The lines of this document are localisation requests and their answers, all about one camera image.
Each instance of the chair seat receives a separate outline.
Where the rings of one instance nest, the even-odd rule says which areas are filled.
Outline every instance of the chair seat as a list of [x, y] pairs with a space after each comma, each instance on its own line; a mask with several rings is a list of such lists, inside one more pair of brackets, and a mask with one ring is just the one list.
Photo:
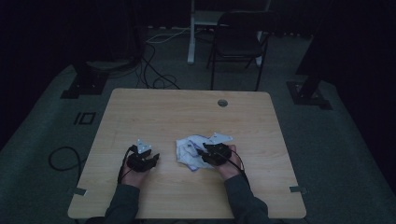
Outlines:
[[262, 46], [255, 33], [221, 29], [216, 51], [222, 57], [256, 58], [262, 55]]

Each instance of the chair backrest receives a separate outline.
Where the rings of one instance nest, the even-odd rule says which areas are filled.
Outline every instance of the chair backrest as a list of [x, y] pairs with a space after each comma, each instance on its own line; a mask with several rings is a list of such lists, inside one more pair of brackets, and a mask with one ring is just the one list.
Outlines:
[[273, 11], [228, 11], [221, 15], [217, 26], [274, 33], [278, 23], [278, 14]]

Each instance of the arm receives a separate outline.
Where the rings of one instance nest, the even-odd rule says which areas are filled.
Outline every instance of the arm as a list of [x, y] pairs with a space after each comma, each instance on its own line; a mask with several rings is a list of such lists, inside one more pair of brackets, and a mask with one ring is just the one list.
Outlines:
[[149, 170], [138, 173], [131, 170], [126, 164], [123, 166], [123, 179], [117, 185], [116, 192], [106, 210], [105, 223], [130, 224], [138, 211], [139, 193]]
[[[234, 145], [229, 146], [230, 150], [236, 152]], [[241, 161], [232, 154], [230, 161], [241, 167]], [[262, 200], [254, 197], [247, 181], [242, 177], [240, 171], [231, 163], [226, 162], [215, 167], [224, 180], [228, 202], [236, 223], [272, 223], [268, 217], [268, 207]]]

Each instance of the dark sleeve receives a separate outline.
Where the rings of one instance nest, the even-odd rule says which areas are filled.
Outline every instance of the dark sleeve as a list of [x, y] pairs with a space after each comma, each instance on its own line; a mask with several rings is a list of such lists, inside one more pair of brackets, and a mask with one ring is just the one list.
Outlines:
[[131, 224], [137, 214], [140, 189], [117, 185], [116, 192], [106, 210], [106, 224]]
[[268, 217], [267, 204], [254, 197], [248, 183], [241, 175], [227, 179], [224, 185], [236, 223], [272, 223]]

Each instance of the crumpled cloth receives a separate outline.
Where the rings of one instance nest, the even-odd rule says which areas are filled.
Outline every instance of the crumpled cloth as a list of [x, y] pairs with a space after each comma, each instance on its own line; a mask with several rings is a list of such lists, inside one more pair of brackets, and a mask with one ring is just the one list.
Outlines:
[[199, 168], [213, 168], [212, 165], [202, 160], [196, 150], [198, 148], [207, 152], [203, 145], [206, 141], [207, 137], [201, 135], [191, 135], [187, 138], [176, 140], [177, 161], [186, 164], [191, 171], [197, 171]]

